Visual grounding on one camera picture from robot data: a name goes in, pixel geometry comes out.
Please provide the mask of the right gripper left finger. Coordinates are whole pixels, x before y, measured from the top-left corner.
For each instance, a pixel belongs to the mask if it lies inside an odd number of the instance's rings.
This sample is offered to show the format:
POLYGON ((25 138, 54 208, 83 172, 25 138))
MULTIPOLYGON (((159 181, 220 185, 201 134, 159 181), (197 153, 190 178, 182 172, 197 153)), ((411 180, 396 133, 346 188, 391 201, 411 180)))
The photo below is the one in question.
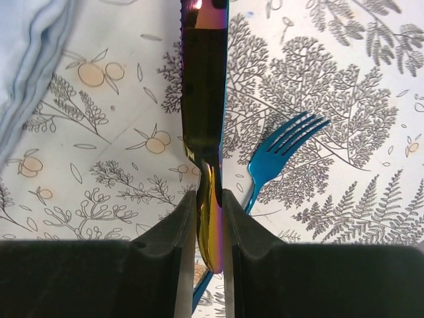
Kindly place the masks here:
POLYGON ((190 317, 196 195, 138 238, 1 243, 2 317, 190 317))

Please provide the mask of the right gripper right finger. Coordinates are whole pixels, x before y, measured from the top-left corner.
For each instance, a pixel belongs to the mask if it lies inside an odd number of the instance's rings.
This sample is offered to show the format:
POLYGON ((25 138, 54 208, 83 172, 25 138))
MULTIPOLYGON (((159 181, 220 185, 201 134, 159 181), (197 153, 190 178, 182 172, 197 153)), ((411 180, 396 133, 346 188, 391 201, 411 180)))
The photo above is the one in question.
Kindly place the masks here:
POLYGON ((227 317, 422 317, 423 253, 287 244, 223 192, 227 317))

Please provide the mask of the blue metal fork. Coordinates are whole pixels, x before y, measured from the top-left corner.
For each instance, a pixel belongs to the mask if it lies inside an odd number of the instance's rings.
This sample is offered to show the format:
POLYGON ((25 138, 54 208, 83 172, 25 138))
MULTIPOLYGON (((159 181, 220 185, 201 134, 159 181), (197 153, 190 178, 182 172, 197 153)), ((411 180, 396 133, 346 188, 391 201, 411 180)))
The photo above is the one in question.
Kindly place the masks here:
MULTIPOLYGON (((248 165, 254 187, 247 209, 252 208, 262 186, 283 170, 300 146, 329 124, 330 120, 303 112, 285 122, 262 142, 248 165)), ((221 137, 217 129, 207 132, 199 127, 195 119, 184 119, 183 140, 185 155, 200 170, 196 198, 197 241, 208 273, 193 293, 193 302, 198 303, 212 275, 223 271, 221 137)))

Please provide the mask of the light blue cloth napkin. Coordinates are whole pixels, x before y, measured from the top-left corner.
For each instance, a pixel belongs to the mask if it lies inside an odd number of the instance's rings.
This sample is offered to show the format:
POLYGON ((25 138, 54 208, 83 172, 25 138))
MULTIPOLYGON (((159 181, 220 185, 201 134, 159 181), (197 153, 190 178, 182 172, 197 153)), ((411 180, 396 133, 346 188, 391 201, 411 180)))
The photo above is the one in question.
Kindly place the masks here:
POLYGON ((1 2, 1 161, 52 78, 77 1, 1 2))

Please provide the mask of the iridescent gold knife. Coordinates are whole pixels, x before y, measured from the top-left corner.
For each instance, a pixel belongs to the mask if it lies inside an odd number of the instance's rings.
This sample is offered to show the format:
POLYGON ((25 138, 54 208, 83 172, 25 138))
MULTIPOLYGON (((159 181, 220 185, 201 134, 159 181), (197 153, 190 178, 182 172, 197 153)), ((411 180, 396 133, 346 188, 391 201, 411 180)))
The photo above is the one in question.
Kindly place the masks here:
POLYGON ((200 171, 197 241, 223 270, 222 144, 227 84, 228 1, 182 1, 182 128, 185 155, 200 171))

